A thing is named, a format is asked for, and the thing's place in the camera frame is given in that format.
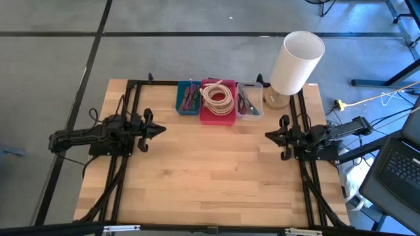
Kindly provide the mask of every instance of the wooden tabletop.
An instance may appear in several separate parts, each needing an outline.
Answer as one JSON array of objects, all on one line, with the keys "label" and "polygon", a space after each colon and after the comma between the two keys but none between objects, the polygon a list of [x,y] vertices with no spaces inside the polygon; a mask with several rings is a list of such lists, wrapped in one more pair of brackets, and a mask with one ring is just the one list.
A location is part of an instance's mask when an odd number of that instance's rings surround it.
[{"label": "wooden tabletop", "polygon": [[[112,79],[101,119],[113,114],[127,80]],[[303,87],[312,125],[325,124],[320,92]],[[147,153],[137,147],[129,158],[117,221],[136,224],[203,226],[307,227],[298,162],[281,161],[282,147],[264,133],[279,129],[290,108],[264,107],[259,121],[237,120],[231,127],[207,126],[198,116],[175,111],[176,86],[142,86],[138,113],[151,108],[154,122],[167,130],[148,140]],[[84,216],[102,194],[110,157],[99,157],[86,170],[74,218]],[[348,223],[337,169],[318,161],[322,193]],[[113,197],[107,211],[110,218]],[[315,198],[314,217],[319,222]]]}]

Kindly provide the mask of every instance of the white cable coil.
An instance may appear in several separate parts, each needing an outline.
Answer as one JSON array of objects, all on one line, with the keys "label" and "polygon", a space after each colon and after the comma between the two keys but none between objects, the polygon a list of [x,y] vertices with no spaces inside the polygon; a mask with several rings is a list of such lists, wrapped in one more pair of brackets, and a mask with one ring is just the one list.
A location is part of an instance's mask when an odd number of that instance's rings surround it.
[{"label": "white cable coil", "polygon": [[[207,107],[215,115],[227,115],[234,109],[234,100],[230,89],[225,85],[221,85],[221,80],[216,83],[204,84],[204,89],[199,92],[203,96],[203,105]],[[214,95],[223,94],[224,98],[220,101],[213,99]]]}]

